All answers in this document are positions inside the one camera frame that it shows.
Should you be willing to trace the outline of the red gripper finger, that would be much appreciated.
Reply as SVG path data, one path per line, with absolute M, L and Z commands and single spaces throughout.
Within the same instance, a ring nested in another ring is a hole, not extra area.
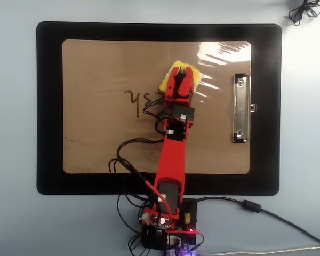
M 165 98 L 173 98 L 177 96 L 177 86 L 176 86 L 176 76 L 180 72 L 181 68 L 173 68 L 170 72 L 168 81 L 167 81 L 167 88 L 165 92 Z
M 189 97 L 194 90 L 194 74 L 191 67 L 185 68 L 185 76 L 181 81 L 178 94 L 181 98 Z

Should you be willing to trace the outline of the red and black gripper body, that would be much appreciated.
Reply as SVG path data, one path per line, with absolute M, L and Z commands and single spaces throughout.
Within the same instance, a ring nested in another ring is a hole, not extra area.
M 170 90 L 167 89 L 165 92 L 164 101 L 167 106 L 171 106 L 173 104 L 180 104 L 184 106 L 191 106 L 193 91 L 190 89 L 189 93 L 185 97 L 179 96 L 178 90 Z

